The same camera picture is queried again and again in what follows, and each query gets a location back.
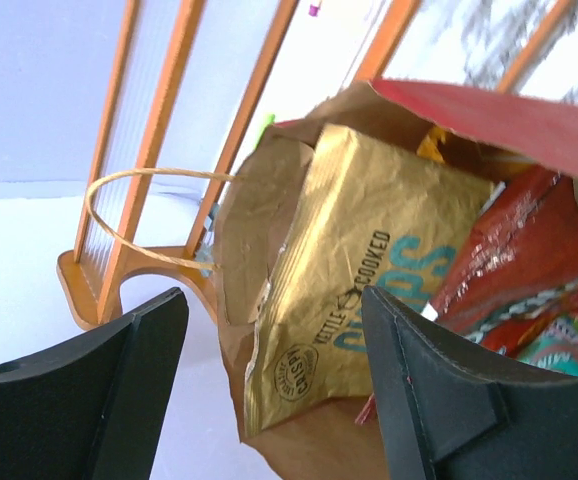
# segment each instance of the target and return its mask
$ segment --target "kettle cooked chips bag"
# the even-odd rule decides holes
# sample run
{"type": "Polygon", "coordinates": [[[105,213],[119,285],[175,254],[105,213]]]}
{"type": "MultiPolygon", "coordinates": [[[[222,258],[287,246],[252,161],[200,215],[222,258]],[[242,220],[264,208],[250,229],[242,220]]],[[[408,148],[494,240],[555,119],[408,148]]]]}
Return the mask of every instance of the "kettle cooked chips bag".
{"type": "Polygon", "coordinates": [[[362,289],[380,285],[421,311],[492,190],[489,181],[326,126],[256,312],[246,435],[327,398],[371,394],[362,289]]]}

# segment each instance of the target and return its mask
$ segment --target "wooden frame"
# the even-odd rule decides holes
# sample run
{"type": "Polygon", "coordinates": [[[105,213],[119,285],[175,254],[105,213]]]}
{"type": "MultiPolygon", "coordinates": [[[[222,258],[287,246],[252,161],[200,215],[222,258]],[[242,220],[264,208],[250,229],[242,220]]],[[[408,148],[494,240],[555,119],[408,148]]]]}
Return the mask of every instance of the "wooden frame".
{"type": "MultiPolygon", "coordinates": [[[[354,80],[368,80],[382,74],[399,42],[406,34],[407,28],[414,18],[420,3],[421,0],[392,1],[375,38],[354,75],[354,80]]],[[[511,91],[517,82],[521,80],[523,73],[574,3],[573,0],[558,0],[553,9],[543,19],[527,46],[502,78],[498,85],[499,91],[511,91]]],[[[136,159],[136,167],[153,167],[156,165],[176,94],[200,23],[204,4],[204,0],[181,0],[138,158],[136,159]]],[[[218,159],[215,170],[217,173],[229,173],[232,168],[297,5],[298,0],[280,0],[249,85],[243,95],[236,118],[218,159]]],[[[128,51],[136,25],[138,8],[139,0],[126,1],[121,34],[114,59],[113,73],[108,87],[89,183],[95,181],[101,172],[111,125],[116,113],[118,95],[125,73],[128,51]]],[[[132,240],[136,233],[149,184],[149,177],[134,177],[132,179],[118,228],[119,233],[127,239],[132,240]]],[[[207,216],[218,201],[222,189],[223,184],[220,182],[211,181],[209,183],[185,245],[179,247],[154,247],[152,250],[170,256],[193,259],[205,234],[204,225],[207,216]]],[[[89,221],[89,217],[83,208],[75,247],[58,258],[58,275],[78,325],[84,329],[90,329],[119,316],[121,314],[120,285],[128,278],[146,273],[165,275],[190,286],[215,321],[216,295],[210,278],[204,278],[196,270],[176,267],[147,258],[118,243],[113,246],[107,269],[104,272],[102,289],[96,297],[87,283],[80,264],[89,221]]]]}

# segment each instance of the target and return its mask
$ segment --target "circular logo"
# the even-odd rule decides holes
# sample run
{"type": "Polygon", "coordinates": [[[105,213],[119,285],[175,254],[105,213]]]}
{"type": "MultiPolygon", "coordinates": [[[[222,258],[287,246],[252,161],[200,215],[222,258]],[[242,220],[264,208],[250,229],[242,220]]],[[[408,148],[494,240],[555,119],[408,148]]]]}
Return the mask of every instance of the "circular logo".
{"type": "Polygon", "coordinates": [[[278,394],[290,402],[304,397],[313,383],[318,363],[318,350],[311,345],[297,344],[282,354],[274,379],[278,394]]]}

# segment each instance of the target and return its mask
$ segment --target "paper bag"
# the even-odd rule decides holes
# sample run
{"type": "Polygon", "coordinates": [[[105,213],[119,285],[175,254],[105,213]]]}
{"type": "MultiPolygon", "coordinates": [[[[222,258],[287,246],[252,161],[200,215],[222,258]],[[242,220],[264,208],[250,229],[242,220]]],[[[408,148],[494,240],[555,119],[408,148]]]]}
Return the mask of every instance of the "paper bag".
{"type": "MultiPolygon", "coordinates": [[[[269,127],[260,147],[238,172],[245,180],[230,187],[216,221],[215,255],[217,263],[221,265],[215,274],[220,302],[218,331],[241,438],[244,377],[254,348],[254,327],[240,315],[253,308],[255,299],[252,297],[256,295],[251,292],[259,292],[264,281],[264,274],[260,272],[264,268],[273,268],[271,257],[282,246],[280,230],[289,229],[290,225],[286,223],[291,221],[291,199],[297,198],[300,175],[304,174],[305,165],[308,164],[309,148],[317,143],[325,123],[346,125],[412,152],[416,151],[435,124],[462,138],[518,152],[549,168],[578,177],[578,107],[470,87],[395,80],[359,83],[325,101],[302,120],[269,127]],[[289,162],[294,165],[294,176],[286,177],[286,189],[279,189],[278,184],[270,183],[275,185],[269,193],[274,203],[272,207],[262,207],[254,198],[256,194],[251,196],[253,190],[245,186],[253,185],[252,180],[256,180],[254,170],[260,174],[264,169],[274,171],[273,164],[278,161],[279,152],[285,148],[278,143],[283,139],[297,141],[293,143],[293,148],[301,144],[298,150],[305,157],[302,163],[289,162]],[[247,178],[248,172],[253,179],[247,178]],[[263,244],[261,251],[241,241],[237,246],[229,246],[233,239],[229,239],[227,233],[233,232],[234,226],[237,227],[236,217],[232,217],[235,215],[233,210],[236,205],[244,208],[246,204],[245,199],[241,198],[243,193],[250,195],[247,201],[256,206],[249,216],[244,211],[239,213],[248,219],[248,225],[255,224],[257,209],[260,208],[264,225],[267,228],[275,225],[278,229],[275,236],[268,237],[267,243],[264,239],[260,240],[263,244]],[[266,211],[266,208],[280,208],[278,205],[284,205],[282,217],[274,217],[266,211]],[[259,269],[255,277],[250,276],[251,265],[259,269]],[[235,278],[243,284],[240,291],[248,293],[229,298],[230,286],[236,281],[235,278]]],[[[364,427],[354,424],[365,400],[328,401],[247,439],[246,443],[258,450],[284,479],[387,479],[377,422],[364,427]]]]}

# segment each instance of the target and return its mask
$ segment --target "paper bag handle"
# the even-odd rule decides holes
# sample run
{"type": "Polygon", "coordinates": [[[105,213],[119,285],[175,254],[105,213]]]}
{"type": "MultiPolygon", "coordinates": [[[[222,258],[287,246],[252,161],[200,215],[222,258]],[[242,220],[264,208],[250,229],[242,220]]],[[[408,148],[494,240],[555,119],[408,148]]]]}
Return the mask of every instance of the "paper bag handle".
{"type": "Polygon", "coordinates": [[[237,178],[234,175],[228,175],[225,173],[210,173],[210,172],[195,172],[193,170],[185,170],[183,168],[165,168],[165,167],[158,167],[158,168],[133,168],[131,170],[123,170],[120,172],[112,173],[110,175],[106,175],[101,177],[91,183],[87,188],[87,192],[85,193],[85,208],[91,218],[105,231],[105,233],[111,235],[115,238],[118,242],[122,245],[146,255],[147,257],[153,258],[154,260],[160,260],[161,262],[170,263],[173,265],[179,265],[182,267],[193,268],[196,270],[216,270],[216,265],[212,263],[203,263],[197,262],[195,260],[186,260],[184,258],[176,258],[171,257],[169,255],[163,255],[161,253],[152,252],[149,249],[144,247],[140,247],[133,242],[130,242],[118,232],[116,232],[113,228],[111,228],[101,217],[98,215],[98,212],[95,211],[93,208],[93,198],[96,192],[107,183],[111,183],[114,180],[118,180],[124,177],[135,177],[135,176],[142,176],[142,175],[177,175],[177,176],[184,176],[184,177],[194,177],[194,178],[207,178],[210,180],[218,180],[221,182],[233,182],[236,179],[241,179],[241,176],[237,178]]]}

